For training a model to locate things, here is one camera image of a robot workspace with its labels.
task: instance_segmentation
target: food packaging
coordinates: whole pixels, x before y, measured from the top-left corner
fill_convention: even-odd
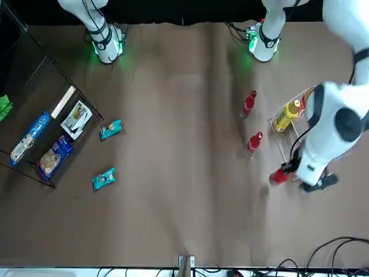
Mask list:
[[[13,103],[9,101],[7,95],[0,97],[0,121],[2,121],[13,108]]]
[[[112,124],[110,124],[107,127],[102,127],[100,133],[101,133],[101,139],[107,139],[108,137],[112,136],[113,134],[116,134],[122,130],[121,120],[118,119],[114,121]]]
[[[42,178],[49,180],[73,149],[67,137],[62,135],[37,163]]]
[[[273,127],[277,132],[282,133],[291,121],[299,116],[300,101],[295,100],[284,106],[281,114],[274,120]]]
[[[61,123],[61,127],[73,140],[76,140],[91,116],[91,110],[79,100],[67,118]]]
[[[93,188],[94,189],[101,189],[102,187],[106,186],[107,184],[113,183],[115,181],[114,171],[115,171],[115,168],[112,167],[111,169],[106,171],[104,174],[94,177],[94,179],[92,180]]]
[[[38,119],[31,125],[26,135],[22,138],[22,140],[14,147],[12,152],[10,153],[10,160],[12,165],[16,165],[20,159],[24,156],[27,150],[29,150],[35,140],[38,138],[40,133],[45,129],[47,124],[50,121],[49,114],[44,111],[42,115],[38,117]]]

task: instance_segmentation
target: yellow bottle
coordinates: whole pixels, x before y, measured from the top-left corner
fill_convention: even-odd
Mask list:
[[[282,113],[274,120],[273,127],[277,132],[282,133],[293,119],[299,115],[300,101],[295,100],[284,106]]]

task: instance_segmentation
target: wire rack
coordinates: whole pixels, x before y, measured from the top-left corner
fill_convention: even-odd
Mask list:
[[[299,93],[298,95],[296,95],[288,103],[291,103],[294,100],[301,100],[302,96],[307,92],[307,90],[308,88],[305,89],[303,92]],[[269,116],[268,121],[273,131],[274,138],[277,140],[277,144],[281,152],[283,162],[286,163],[289,161],[289,154],[291,151],[292,144],[299,138],[299,136],[303,132],[305,132],[308,129],[308,123],[306,121],[305,111],[303,111],[302,113],[299,114],[298,118],[294,119],[282,133],[279,133],[274,129],[273,122],[281,114],[284,107],[285,105],[283,105],[277,111],[275,111],[273,115]],[[353,150],[350,149],[346,153],[343,153],[341,156],[333,159],[332,162],[338,161],[350,155],[352,152]]]
[[[9,5],[5,7],[6,15],[16,16]],[[76,156],[96,126],[103,120],[101,114],[95,109],[87,97],[71,81],[69,76],[59,65],[43,50],[40,43],[28,33],[28,28],[17,18],[14,23],[18,25],[20,37],[9,51],[0,58],[0,66],[7,55],[12,55],[12,65],[7,77],[3,94],[6,94],[12,103],[10,113],[0,121],[0,164],[12,169],[43,185],[56,188],[58,181],[68,170]],[[53,119],[41,132],[34,144],[28,149],[21,160],[12,166],[10,153],[12,149],[26,134],[28,128],[36,121],[42,112],[52,113],[70,87],[76,90]],[[83,128],[82,134],[70,143],[73,152],[66,158],[51,179],[44,180],[39,172],[37,162],[52,147],[57,139],[65,134],[61,128],[62,121],[67,117],[78,101],[82,101],[91,111],[92,117]]]

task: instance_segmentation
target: green package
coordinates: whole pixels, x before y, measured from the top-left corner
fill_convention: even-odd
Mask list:
[[[106,171],[104,174],[94,177],[94,179],[92,179],[93,188],[94,189],[101,189],[102,187],[106,186],[107,184],[113,183],[115,181],[114,171],[115,171],[115,168],[112,167],[111,169]]]
[[[101,139],[107,139],[108,137],[112,136],[113,134],[116,134],[122,130],[121,120],[117,119],[112,124],[110,124],[107,127],[102,127],[100,133],[101,133]]]
[[[13,108],[13,103],[9,101],[7,95],[0,97],[0,121],[2,121]]]

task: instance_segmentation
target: black wire shelf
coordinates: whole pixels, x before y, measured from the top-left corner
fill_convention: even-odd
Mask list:
[[[15,16],[9,5],[5,5],[3,8],[5,8],[7,16]],[[26,25],[22,24],[19,19],[14,20],[14,23],[20,29],[20,37],[9,51],[0,57],[0,66],[3,65],[2,62],[7,59],[8,55],[12,58],[6,84],[2,91],[2,95],[8,96],[12,109],[0,121],[0,165],[43,185],[56,188],[57,183],[71,166],[103,117],[69,76],[43,50],[40,43],[28,33]],[[71,87],[74,88],[73,94],[67,98],[67,101],[61,102]],[[92,116],[84,126],[80,136],[73,140],[62,129],[61,123],[79,100],[90,109]],[[55,118],[51,117],[52,112],[60,103],[63,105],[58,110],[58,115]],[[49,123],[30,149],[13,166],[10,162],[10,153],[27,133],[28,128],[44,111],[50,115]],[[45,180],[42,178],[37,163],[62,134],[66,134],[74,150],[62,162],[53,176],[49,180]]]

